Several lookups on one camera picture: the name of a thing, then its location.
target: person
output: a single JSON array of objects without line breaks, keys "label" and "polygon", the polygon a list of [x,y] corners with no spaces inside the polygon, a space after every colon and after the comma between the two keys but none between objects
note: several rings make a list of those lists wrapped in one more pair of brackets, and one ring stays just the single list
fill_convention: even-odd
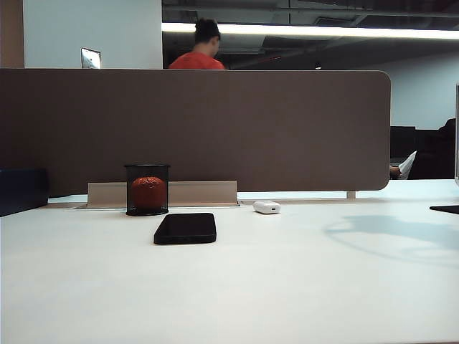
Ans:
[{"label": "person", "polygon": [[170,70],[224,70],[223,64],[214,57],[220,45],[220,31],[213,19],[200,19],[196,23],[194,48],[176,59]]},{"label": "person", "polygon": [[390,175],[395,177],[396,179],[408,179],[408,175],[410,174],[413,161],[416,158],[416,153],[417,151],[411,153],[410,156],[398,166],[390,166]]},{"label": "person", "polygon": [[389,172],[396,179],[450,179],[454,178],[456,119],[449,119],[434,134],[420,152],[413,152]]}]

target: wall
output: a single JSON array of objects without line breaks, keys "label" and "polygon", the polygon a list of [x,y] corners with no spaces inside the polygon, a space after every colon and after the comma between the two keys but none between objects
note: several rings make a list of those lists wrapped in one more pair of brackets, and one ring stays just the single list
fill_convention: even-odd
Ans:
[{"label": "wall", "polygon": [[437,129],[455,117],[459,52],[374,64],[392,81],[392,125]]},{"label": "wall", "polygon": [[0,0],[0,67],[24,67],[22,0]]},{"label": "wall", "polygon": [[81,68],[80,48],[103,68],[162,68],[160,0],[24,0],[25,67]]}]

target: white desk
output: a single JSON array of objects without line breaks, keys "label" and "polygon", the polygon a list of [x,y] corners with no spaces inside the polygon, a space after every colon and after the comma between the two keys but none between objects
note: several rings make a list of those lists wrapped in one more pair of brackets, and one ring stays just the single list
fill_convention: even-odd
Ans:
[{"label": "white desk", "polygon": [[5,216],[1,342],[459,340],[459,216],[428,209],[459,204],[459,188],[392,181],[358,197],[269,216],[173,209],[217,221],[217,242],[185,246],[152,245],[164,216],[71,204]]}]

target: fluorescent light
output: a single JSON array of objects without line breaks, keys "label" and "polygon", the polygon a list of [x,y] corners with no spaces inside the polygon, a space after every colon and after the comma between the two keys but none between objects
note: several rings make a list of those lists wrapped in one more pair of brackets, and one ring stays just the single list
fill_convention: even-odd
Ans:
[{"label": "fluorescent light", "polygon": [[[459,31],[367,29],[363,27],[294,27],[285,25],[219,24],[222,34],[262,34],[268,36],[368,37],[408,39],[459,39]],[[163,23],[163,32],[194,32],[194,24]]]}]

